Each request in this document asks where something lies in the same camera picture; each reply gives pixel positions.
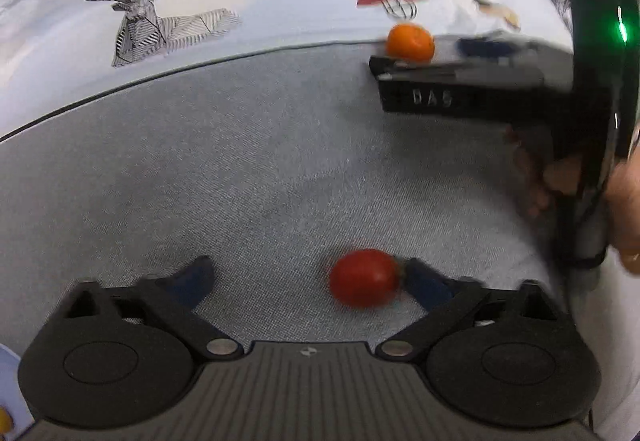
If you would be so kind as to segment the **person right hand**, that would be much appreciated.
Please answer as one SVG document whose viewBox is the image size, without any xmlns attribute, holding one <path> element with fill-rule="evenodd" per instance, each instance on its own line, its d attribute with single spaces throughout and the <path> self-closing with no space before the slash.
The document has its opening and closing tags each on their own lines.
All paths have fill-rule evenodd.
<svg viewBox="0 0 640 441">
<path fill-rule="evenodd" d="M 604 193 L 611 221 L 611 245 L 631 275 L 639 275 L 639 128 L 636 146 L 613 169 Z M 555 194 L 574 195 L 580 175 L 580 159 L 542 162 L 542 153 L 525 144 L 525 132 L 506 128 L 506 141 L 515 146 L 514 162 L 530 186 L 529 212 L 539 216 L 551 207 Z"/>
</svg>

